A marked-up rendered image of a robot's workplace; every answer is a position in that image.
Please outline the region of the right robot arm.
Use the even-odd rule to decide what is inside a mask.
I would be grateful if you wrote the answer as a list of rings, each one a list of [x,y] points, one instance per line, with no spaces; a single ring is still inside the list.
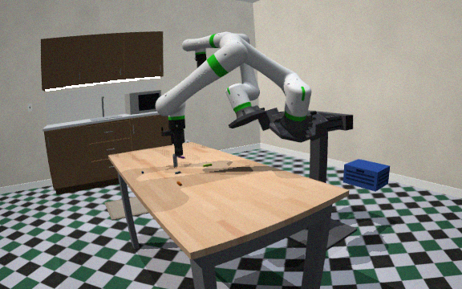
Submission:
[[[222,37],[227,34],[233,33],[222,32],[199,39],[186,39],[182,43],[182,48],[185,51],[194,50],[195,55],[206,54],[206,47],[220,48],[220,41]],[[265,108],[259,108],[258,105],[252,107],[250,103],[251,100],[257,99],[260,95],[260,89],[257,85],[253,67],[243,63],[240,65],[240,69],[241,82],[245,83],[245,85],[236,83],[228,87],[225,91],[229,102],[231,103],[231,106],[236,113],[237,119],[251,112],[256,112],[262,109],[265,110]]]

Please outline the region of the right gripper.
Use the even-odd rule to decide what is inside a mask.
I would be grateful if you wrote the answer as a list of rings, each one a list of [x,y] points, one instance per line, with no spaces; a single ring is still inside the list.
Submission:
[[[199,67],[206,60],[205,57],[206,57],[206,54],[196,55],[196,57],[194,59],[197,61],[197,67]]]

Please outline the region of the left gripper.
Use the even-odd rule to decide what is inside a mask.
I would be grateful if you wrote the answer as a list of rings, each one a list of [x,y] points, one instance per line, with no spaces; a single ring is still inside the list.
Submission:
[[[175,147],[175,154],[173,157],[173,165],[177,167],[177,158],[183,156],[183,143],[184,143],[184,128],[185,119],[182,120],[168,120],[169,130],[163,131],[161,127],[161,136],[171,136],[172,144]],[[171,133],[170,133],[171,131]]]

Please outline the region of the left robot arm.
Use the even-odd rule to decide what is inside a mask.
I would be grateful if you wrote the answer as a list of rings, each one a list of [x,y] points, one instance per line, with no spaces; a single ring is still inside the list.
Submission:
[[[317,112],[308,112],[311,88],[295,72],[262,54],[236,34],[223,36],[220,50],[181,83],[162,95],[156,101],[156,111],[162,116],[168,116],[169,120],[184,119],[185,101],[188,98],[243,63],[271,79],[286,95],[285,114],[281,118],[284,129],[303,132],[306,125],[313,125],[312,115]]]

